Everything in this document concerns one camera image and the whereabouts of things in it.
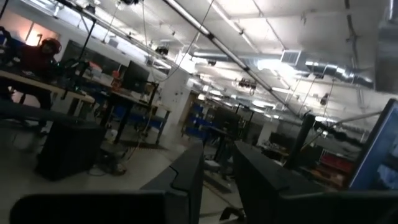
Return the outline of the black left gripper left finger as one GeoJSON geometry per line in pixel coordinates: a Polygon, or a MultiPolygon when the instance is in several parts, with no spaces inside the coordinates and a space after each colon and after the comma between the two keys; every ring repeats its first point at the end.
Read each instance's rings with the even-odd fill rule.
{"type": "Polygon", "coordinates": [[[141,187],[160,197],[151,210],[156,224],[198,224],[204,176],[204,147],[193,143],[160,174],[141,187]]]}

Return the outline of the black cabinet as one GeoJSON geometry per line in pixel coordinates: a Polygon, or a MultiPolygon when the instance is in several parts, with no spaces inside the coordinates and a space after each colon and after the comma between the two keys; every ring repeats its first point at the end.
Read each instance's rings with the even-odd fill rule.
{"type": "Polygon", "coordinates": [[[53,123],[35,172],[49,181],[59,181],[90,170],[105,134],[106,128],[96,123],[53,123]]]}

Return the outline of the person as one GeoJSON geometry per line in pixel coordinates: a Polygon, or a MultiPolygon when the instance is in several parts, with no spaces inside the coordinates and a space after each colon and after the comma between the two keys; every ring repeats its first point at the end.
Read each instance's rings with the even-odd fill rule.
{"type": "Polygon", "coordinates": [[[17,51],[19,67],[45,80],[52,80],[54,56],[59,54],[61,49],[61,43],[54,38],[44,39],[38,46],[23,45],[17,51]]]}

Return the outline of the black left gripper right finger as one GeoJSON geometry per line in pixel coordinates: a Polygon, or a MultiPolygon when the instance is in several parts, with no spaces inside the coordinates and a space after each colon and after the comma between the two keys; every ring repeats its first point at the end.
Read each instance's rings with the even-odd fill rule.
{"type": "Polygon", "coordinates": [[[282,197],[323,191],[242,141],[234,143],[233,170],[247,224],[305,224],[305,205],[282,197]]]}

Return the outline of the black computer monitor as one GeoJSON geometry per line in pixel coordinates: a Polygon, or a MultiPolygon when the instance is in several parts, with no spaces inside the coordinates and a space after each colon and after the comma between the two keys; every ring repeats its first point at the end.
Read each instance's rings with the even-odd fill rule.
{"type": "Polygon", "coordinates": [[[129,62],[129,66],[123,75],[122,87],[127,90],[135,91],[137,93],[143,93],[149,77],[149,71],[144,67],[129,62]]]}

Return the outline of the black monitor pole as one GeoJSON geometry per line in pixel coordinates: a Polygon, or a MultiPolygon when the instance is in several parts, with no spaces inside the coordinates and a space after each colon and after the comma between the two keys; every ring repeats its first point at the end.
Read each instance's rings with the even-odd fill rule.
{"type": "Polygon", "coordinates": [[[288,170],[292,170],[295,167],[296,160],[299,156],[301,148],[303,147],[305,140],[308,136],[308,133],[310,132],[310,130],[313,127],[314,122],[315,122],[314,115],[307,114],[304,117],[300,131],[298,132],[298,136],[293,145],[293,148],[291,149],[290,154],[287,158],[287,161],[284,164],[284,168],[286,168],[288,170]]]}

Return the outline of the blue-screen computer monitor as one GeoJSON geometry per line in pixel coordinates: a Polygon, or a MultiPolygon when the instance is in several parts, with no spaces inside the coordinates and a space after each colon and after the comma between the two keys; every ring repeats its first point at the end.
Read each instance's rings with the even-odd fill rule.
{"type": "Polygon", "coordinates": [[[347,181],[350,190],[398,190],[398,100],[380,114],[347,181]]]}

